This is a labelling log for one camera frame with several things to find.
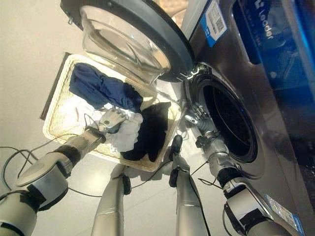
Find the washing machine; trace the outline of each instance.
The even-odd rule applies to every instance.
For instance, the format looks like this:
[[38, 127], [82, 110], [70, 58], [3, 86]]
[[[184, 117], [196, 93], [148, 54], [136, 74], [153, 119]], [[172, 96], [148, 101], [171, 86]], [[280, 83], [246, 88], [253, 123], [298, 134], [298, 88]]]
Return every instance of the washing machine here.
[[172, 82], [183, 106], [201, 106], [274, 219], [314, 234], [313, 1], [210, 0], [189, 40], [150, 0], [61, 8], [93, 59], [150, 86]]

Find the white cloth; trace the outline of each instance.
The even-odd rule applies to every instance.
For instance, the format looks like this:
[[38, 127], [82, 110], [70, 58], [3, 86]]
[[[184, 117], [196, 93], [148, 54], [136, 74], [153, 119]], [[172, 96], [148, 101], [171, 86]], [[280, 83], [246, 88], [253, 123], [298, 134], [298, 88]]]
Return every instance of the white cloth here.
[[129, 118], [125, 120], [116, 134], [106, 134], [106, 143], [110, 143], [117, 151], [133, 150], [138, 141], [138, 131], [143, 121], [140, 113], [129, 111]]
[[[110, 103], [104, 106], [108, 110], [112, 107]], [[134, 144], [138, 141], [138, 131], [143, 118], [140, 113], [124, 109], [119, 110], [123, 111], [128, 116], [128, 119], [121, 124], [116, 134], [106, 134], [106, 143], [112, 145], [113, 151], [130, 151], [133, 150]], [[61, 107], [61, 114], [63, 114], [63, 126], [79, 125], [85, 127], [85, 121], [87, 125], [93, 125], [94, 121], [98, 124], [104, 112], [95, 110], [84, 99], [74, 95]]]

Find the black wire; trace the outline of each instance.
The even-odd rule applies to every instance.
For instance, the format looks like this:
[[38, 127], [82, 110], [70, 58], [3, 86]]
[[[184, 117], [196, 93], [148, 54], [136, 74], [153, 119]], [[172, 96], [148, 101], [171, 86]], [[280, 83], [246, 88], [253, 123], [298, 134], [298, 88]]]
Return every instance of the black wire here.
[[199, 171], [200, 168], [203, 167], [203, 166], [204, 166], [205, 164], [207, 164], [207, 163], [208, 163], [208, 161], [206, 161], [206, 162], [203, 163], [201, 166], [199, 166], [199, 167], [197, 168], [197, 170], [195, 170], [194, 172], [192, 172], [191, 176], [192, 176], [193, 174], [195, 174], [197, 171]]
[[199, 171], [200, 168], [203, 167], [205, 164], [209, 163], [210, 158], [211, 158], [212, 156], [214, 156], [215, 154], [218, 154], [218, 153], [224, 153], [224, 154], [229, 155], [229, 154], [228, 154], [227, 152], [225, 152], [225, 151], [216, 151], [216, 152], [212, 153], [212, 154], [209, 156], [208, 160], [205, 161], [205, 163], [203, 163], [201, 166], [199, 166], [199, 167], [197, 168], [197, 170], [195, 170], [194, 172], [192, 172], [191, 176], [192, 176], [193, 174], [195, 174], [197, 171]]
[[20, 177], [20, 174], [22, 173], [23, 169], [25, 168], [25, 166], [26, 166], [26, 164], [27, 164], [27, 161], [28, 161], [28, 159], [30, 158], [30, 155], [31, 155], [31, 153], [32, 153], [33, 151], [35, 151], [35, 150], [37, 150], [37, 149], [40, 149], [40, 148], [42, 148], [42, 147], [44, 147], [44, 146], [50, 144], [52, 141], [54, 141], [54, 140], [56, 140], [56, 139], [58, 139], [58, 138], [60, 138], [60, 137], [62, 137], [62, 136], [65, 136], [65, 135], [75, 135], [75, 136], [78, 136], [77, 134], [62, 134], [62, 135], [59, 135], [58, 137], [55, 137], [54, 139], [52, 139], [52, 140], [50, 140], [50, 141], [48, 141], [48, 142], [46, 142], [46, 143], [44, 143], [44, 144], [38, 146], [38, 147], [35, 147], [35, 148], [31, 149], [30, 152], [29, 152], [29, 154], [28, 154], [28, 156], [27, 156], [27, 158], [26, 158], [26, 160], [25, 160], [25, 162], [24, 162], [24, 164], [23, 164], [23, 166], [22, 166], [22, 168], [20, 169], [20, 171], [19, 171], [19, 173], [18, 173], [18, 178]]
[[217, 187], [217, 188], [219, 188], [219, 189], [222, 189], [220, 186], [218, 186], [218, 185], [215, 184], [217, 178], [215, 178], [215, 180], [214, 180], [213, 182], [209, 182], [209, 181], [207, 181], [207, 180], [205, 180], [205, 179], [203, 179], [203, 178], [198, 178], [198, 179], [199, 179], [203, 184], [205, 184], [205, 185], [214, 186], [214, 187]]
[[24, 194], [27, 194], [27, 191], [25, 191], [25, 190], [15, 190], [15, 191], [11, 191], [11, 192], [5, 193], [5, 194], [0, 196], [0, 201], [2, 199], [6, 198], [8, 195], [13, 194], [13, 193], [24, 193]]
[[195, 195], [196, 195], [196, 197], [198, 198], [198, 201], [199, 201], [199, 203], [200, 203], [200, 209], [201, 209], [203, 221], [204, 221], [204, 223], [205, 223], [205, 225], [206, 225], [206, 229], [207, 229], [208, 236], [211, 236], [211, 235], [210, 235], [210, 231], [209, 231], [209, 227], [208, 227], [208, 224], [207, 224], [206, 216], [205, 216], [205, 213], [204, 213], [204, 211], [203, 211], [201, 199], [200, 199], [198, 193], [196, 192], [196, 190], [195, 190], [195, 188], [194, 188], [194, 186], [193, 186], [193, 184], [192, 184], [192, 177], [191, 177], [191, 175], [189, 176], [189, 182], [190, 182], [190, 185], [191, 185], [191, 187], [192, 187], [192, 189], [193, 189], [193, 191], [194, 191], [194, 193], [195, 193]]
[[157, 173], [163, 166], [165, 166], [167, 163], [170, 163], [170, 162], [172, 162], [172, 161], [167, 161], [167, 162], [165, 162], [163, 165], [161, 165], [161, 166], [154, 172], [153, 175], [151, 175], [150, 178], [148, 178], [148, 179], [147, 179], [146, 181], [144, 181], [143, 183], [138, 184], [138, 185], [136, 185], [136, 186], [134, 186], [134, 187], [132, 187], [132, 188], [139, 187], [139, 186], [145, 184], [146, 182], [150, 181], [150, 180], [156, 175], [156, 173]]
[[5, 179], [5, 171], [6, 171], [6, 168], [8, 166], [8, 164], [10, 163], [10, 161], [19, 153], [22, 153], [23, 151], [28, 151], [29, 150], [26, 150], [26, 149], [22, 149], [22, 150], [18, 150], [16, 151], [15, 153], [13, 153], [4, 163], [3, 167], [2, 167], [2, 171], [1, 171], [1, 179], [2, 179], [2, 182], [3, 184], [7, 187], [7, 189], [11, 190], [10, 186], [8, 185], [6, 179]]
[[223, 213], [222, 213], [222, 222], [223, 222], [223, 227], [224, 230], [226, 231], [226, 233], [228, 234], [228, 236], [232, 236], [232, 234], [227, 230], [227, 227], [225, 225], [225, 208], [223, 209]]
[[85, 196], [88, 196], [88, 197], [94, 197], [94, 198], [101, 198], [102, 196], [97, 196], [97, 195], [91, 195], [91, 194], [87, 194], [87, 193], [82, 193], [82, 192], [80, 192], [80, 191], [78, 191], [78, 190], [75, 190], [75, 189], [73, 189], [73, 188], [68, 188], [68, 189], [70, 189], [71, 191], [73, 191], [73, 192], [76, 192], [76, 193], [79, 193], [79, 194], [82, 194], [82, 195], [85, 195]]
[[[16, 150], [16, 151], [19, 151], [19, 149], [15, 148], [15, 147], [10, 147], [10, 146], [0, 146], [0, 148], [10, 148], [10, 149], [13, 149], [13, 150]], [[36, 158], [36, 156], [34, 156], [34, 154], [31, 154], [32, 158], [34, 158], [36, 161], [38, 160]]]
[[[35, 147], [35, 148], [31, 149], [31, 150], [27, 150], [27, 149], [18, 150], [17, 148], [9, 147], [9, 146], [2, 146], [2, 147], [0, 147], [0, 148], [11, 148], [11, 149], [17, 150], [15, 153], [13, 153], [13, 154], [5, 161], [5, 164], [4, 164], [4, 166], [2, 167], [1, 179], [2, 179], [2, 181], [3, 181], [3, 184], [4, 184], [9, 190], [11, 190], [10, 186], [8, 185], [8, 183], [7, 183], [6, 179], [5, 179], [5, 171], [6, 171], [6, 168], [7, 168], [8, 164], [10, 163], [10, 161], [11, 161], [17, 154], [21, 153], [21, 154], [25, 157], [25, 159], [26, 159], [26, 162], [24, 163], [22, 169], [21, 169], [20, 172], [19, 172], [19, 174], [20, 174], [20, 173], [22, 172], [23, 168], [25, 167], [25, 165], [26, 165], [27, 162], [29, 162], [30, 164], [33, 164], [33, 163], [29, 160], [30, 155], [32, 155], [32, 151], [35, 151], [35, 150], [37, 150], [37, 149], [40, 149], [40, 148], [42, 148], [42, 147], [48, 145], [49, 143], [51, 143], [51, 142], [54, 141], [55, 139], [60, 138], [60, 137], [65, 136], [65, 135], [75, 135], [75, 136], [78, 136], [77, 134], [71, 134], [71, 133], [69, 133], [69, 134], [63, 134], [63, 135], [60, 135], [60, 136], [58, 136], [58, 137], [56, 137], [56, 138], [54, 138], [54, 139], [52, 139], [52, 140], [50, 140], [50, 141], [48, 141], [48, 142], [46, 142], [46, 143], [40, 145], [40, 146], [38, 146], [38, 147]], [[29, 155], [26, 157], [26, 156], [23, 154], [23, 151], [27, 151], [27, 152], [29, 153]], [[82, 194], [82, 195], [85, 195], [85, 196], [89, 196], [89, 197], [96, 197], [96, 198], [102, 197], [102, 196], [96, 196], [96, 195], [86, 194], [86, 193], [80, 192], [80, 191], [75, 190], [75, 189], [70, 188], [70, 187], [69, 187], [69, 189], [72, 190], [72, 191], [74, 191], [74, 192], [76, 192], [76, 193], [79, 193], [79, 194]], [[5, 198], [7, 195], [9, 195], [9, 194], [11, 194], [11, 193], [16, 193], [17, 191], [12, 191], [12, 192], [9, 192], [9, 193], [7, 193], [7, 194], [4, 194], [4, 195], [2, 195], [2, 196], [0, 197], [0, 199], [2, 199], [2, 197]]]
[[93, 123], [94, 124], [96, 124], [96, 126], [97, 126], [97, 129], [99, 130], [99, 126], [98, 126], [98, 124], [97, 124], [97, 122], [90, 116], [90, 115], [88, 115], [88, 114], [86, 114], [86, 113], [84, 113], [84, 121], [85, 121], [85, 127], [87, 127], [88, 126], [88, 123], [87, 123], [87, 119], [86, 119], [86, 117], [85, 116], [88, 116], [88, 118], [89, 119], [91, 119], [92, 121], [93, 121]]

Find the gray floor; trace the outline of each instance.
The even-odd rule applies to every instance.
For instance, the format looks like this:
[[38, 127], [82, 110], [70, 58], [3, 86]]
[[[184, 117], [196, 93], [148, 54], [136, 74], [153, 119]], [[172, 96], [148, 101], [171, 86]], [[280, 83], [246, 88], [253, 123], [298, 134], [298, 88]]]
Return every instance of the gray floor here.
[[[82, 32], [67, 23], [61, 11], [60, 0], [1, 1], [0, 7], [0, 144], [16, 148], [32, 148], [46, 142], [42, 134], [43, 121], [39, 119], [47, 96], [65, 52], [84, 54], [81, 47]], [[191, 148], [194, 141], [190, 131], [184, 141], [183, 156], [195, 170], [204, 162], [202, 153]], [[52, 143], [37, 152], [41, 156], [58, 145]], [[0, 148], [0, 166], [12, 153]], [[7, 179], [12, 185], [22, 159], [14, 160]], [[74, 169], [69, 185], [90, 194], [102, 194], [115, 166], [114, 163], [87, 155]], [[175, 235], [176, 189], [168, 186], [169, 169], [166, 167], [152, 180], [133, 190], [124, 198], [125, 235]], [[148, 175], [133, 175], [136, 185]], [[205, 166], [194, 179], [212, 180]], [[222, 226], [225, 199], [222, 191], [196, 185], [204, 205], [206, 219], [212, 235], [226, 235]], [[0, 194], [6, 191], [0, 184]], [[97, 198], [69, 192], [49, 211], [38, 214], [34, 236], [88, 236], [91, 233]]]

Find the open washer door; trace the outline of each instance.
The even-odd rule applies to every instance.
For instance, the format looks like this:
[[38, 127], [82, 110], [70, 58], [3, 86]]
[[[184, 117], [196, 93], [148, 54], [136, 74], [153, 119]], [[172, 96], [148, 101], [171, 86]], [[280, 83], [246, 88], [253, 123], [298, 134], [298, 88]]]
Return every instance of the open washer door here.
[[189, 42], [151, 0], [62, 0], [61, 8], [84, 31], [87, 53], [118, 72], [151, 84], [157, 78], [179, 82], [192, 71]]

